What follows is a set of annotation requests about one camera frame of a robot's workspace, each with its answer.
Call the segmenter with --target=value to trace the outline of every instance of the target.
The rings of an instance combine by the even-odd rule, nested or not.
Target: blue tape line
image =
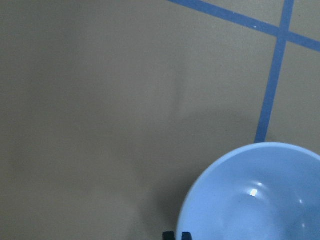
[[[279,36],[276,41],[268,84],[264,95],[258,128],[255,135],[255,143],[266,140],[272,109],[275,102],[281,67],[286,51],[287,35],[294,9],[294,0],[285,0],[280,23]]]
[[[253,29],[272,36],[278,36],[279,28],[269,23],[259,21],[257,19],[241,15],[239,13],[212,5],[200,0],[168,0],[169,2],[182,5],[184,7],[208,14],[234,24]]]
[[[169,2],[277,37],[273,54],[269,79],[264,95],[260,119],[255,136],[255,143],[264,142],[267,137],[272,109],[274,106],[281,67],[285,55],[287,41],[305,48],[320,52],[320,41],[290,32],[290,23],[293,14],[294,0],[285,0],[280,27],[268,24],[257,19],[212,5],[201,0],[168,0]]]
[[[311,38],[301,36],[294,32],[289,32],[287,40],[291,43],[303,46],[305,48],[320,52],[320,41],[313,40]]]

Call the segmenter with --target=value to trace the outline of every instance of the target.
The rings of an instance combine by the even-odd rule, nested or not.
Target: gray floor
[[[208,0],[279,25],[282,1]],[[320,40],[320,4],[291,30]],[[0,238],[159,240],[251,144],[276,39],[165,0],[3,1]],[[268,141],[320,154],[320,53],[289,43]]]

